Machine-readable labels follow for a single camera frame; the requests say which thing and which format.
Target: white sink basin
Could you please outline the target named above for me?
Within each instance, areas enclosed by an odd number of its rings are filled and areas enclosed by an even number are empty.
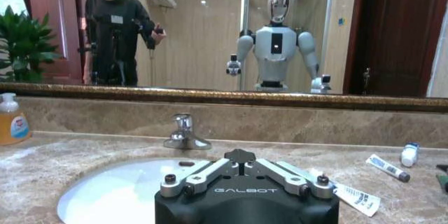
[[[122,163],[84,177],[60,198],[60,219],[66,224],[155,223],[155,194],[164,175],[182,168],[180,161],[192,160]]]

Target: door frame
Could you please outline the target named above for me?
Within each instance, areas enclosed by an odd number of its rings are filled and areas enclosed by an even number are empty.
[[[422,79],[419,83],[419,95],[427,95],[428,84],[431,80],[432,73],[432,62],[436,56],[440,31],[443,18],[447,11],[447,2],[448,0],[435,0],[435,9],[432,10],[432,19],[428,24],[428,39],[427,39],[427,49],[426,49],[426,60],[422,66]],[[356,48],[359,41],[359,32],[360,32],[360,20],[362,20],[362,7],[364,0],[355,0],[354,6],[354,17],[352,17],[352,28],[350,31],[350,41],[348,41],[348,53],[347,53],[347,63],[346,63],[346,73],[344,73],[344,88],[343,93],[350,94],[350,88],[352,85],[352,79],[355,78],[354,74],[356,73],[355,68],[355,57],[356,57]]]

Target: humanoid robot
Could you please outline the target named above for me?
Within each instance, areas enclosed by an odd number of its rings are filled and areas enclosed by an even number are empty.
[[[259,91],[287,91],[284,84],[291,59],[299,46],[303,60],[312,78],[312,93],[327,93],[331,77],[318,76],[319,63],[316,58],[315,39],[310,32],[296,32],[283,25],[286,20],[290,0],[268,0],[271,23],[255,34],[248,31],[238,40],[238,52],[227,63],[227,74],[236,76],[242,73],[242,62],[255,45],[255,56],[259,62],[259,76],[262,83],[256,84]]]

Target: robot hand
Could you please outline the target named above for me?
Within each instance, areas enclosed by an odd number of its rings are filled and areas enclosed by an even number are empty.
[[[231,55],[231,61],[227,62],[226,73],[232,76],[242,74],[242,63],[236,60],[236,55]]]
[[[323,77],[318,77],[311,81],[311,92],[314,94],[327,94],[330,87],[331,76],[324,74]]]

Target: wooden door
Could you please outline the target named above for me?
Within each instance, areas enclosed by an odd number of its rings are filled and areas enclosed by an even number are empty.
[[[46,70],[46,81],[82,83],[76,0],[31,0],[31,13],[40,20],[50,14],[48,25],[56,34],[52,44],[59,45],[58,53],[63,56],[54,64],[42,66]]]
[[[424,96],[447,0],[355,0],[344,90]]]

